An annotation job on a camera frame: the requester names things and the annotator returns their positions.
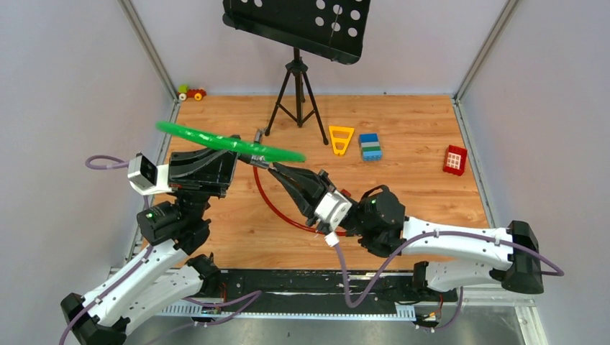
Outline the green cable lock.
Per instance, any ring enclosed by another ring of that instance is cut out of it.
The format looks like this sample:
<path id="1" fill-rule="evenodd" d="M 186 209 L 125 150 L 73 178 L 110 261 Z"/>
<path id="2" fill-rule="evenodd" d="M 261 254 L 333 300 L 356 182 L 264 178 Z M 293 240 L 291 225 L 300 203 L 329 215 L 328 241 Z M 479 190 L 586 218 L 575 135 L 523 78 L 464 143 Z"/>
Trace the green cable lock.
<path id="1" fill-rule="evenodd" d="M 169 121 L 158 121 L 155 128 L 173 137 L 188 140 L 212 150 L 233 152 L 238 157 L 250 157 L 249 165 L 268 170 L 272 163 L 277 162 L 305 162 L 306 155 L 287 149 L 265 146 L 253 142 L 246 142 L 234 137 L 203 132 L 187 126 Z"/>

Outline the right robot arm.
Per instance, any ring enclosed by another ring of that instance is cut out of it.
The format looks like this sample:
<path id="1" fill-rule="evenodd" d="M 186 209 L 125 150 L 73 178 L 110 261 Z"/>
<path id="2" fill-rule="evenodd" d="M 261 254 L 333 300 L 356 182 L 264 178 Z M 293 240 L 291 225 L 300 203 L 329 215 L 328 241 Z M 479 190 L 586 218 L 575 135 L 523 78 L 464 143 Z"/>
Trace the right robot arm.
<path id="1" fill-rule="evenodd" d="M 540 246 L 526 221 L 507 227 L 477 229 L 437 224 L 406 215 L 406 207 L 386 185 L 365 192 L 359 201 L 335 187 L 327 172 L 275 163 L 269 169 L 290 195 L 307 224 L 330 247 L 339 232 L 355 236 L 367 252 L 387 267 L 402 254 L 433 254 L 450 262 L 419 262 L 411 290 L 420 300 L 454 288 L 498 284 L 513 293 L 544 291 Z"/>

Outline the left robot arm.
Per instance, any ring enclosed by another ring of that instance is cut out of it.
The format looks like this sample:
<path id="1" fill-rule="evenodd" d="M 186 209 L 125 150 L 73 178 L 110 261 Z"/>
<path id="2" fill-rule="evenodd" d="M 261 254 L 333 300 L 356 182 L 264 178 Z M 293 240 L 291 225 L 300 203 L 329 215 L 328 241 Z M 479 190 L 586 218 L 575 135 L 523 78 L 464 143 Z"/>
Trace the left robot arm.
<path id="1" fill-rule="evenodd" d="M 137 216 L 147 242 L 116 274 L 89 292 L 71 293 L 60 307 L 66 327 L 80 344 L 123 344 L 149 318 L 172 303 L 199 293 L 215 295 L 219 268 L 197 254 L 210 235 L 204 218 L 212 197 L 223 198 L 239 155 L 225 149 L 177 152 L 164 165 L 142 154 L 123 162 L 130 185 L 144 197 L 169 194 L 174 201 L 146 206 Z"/>

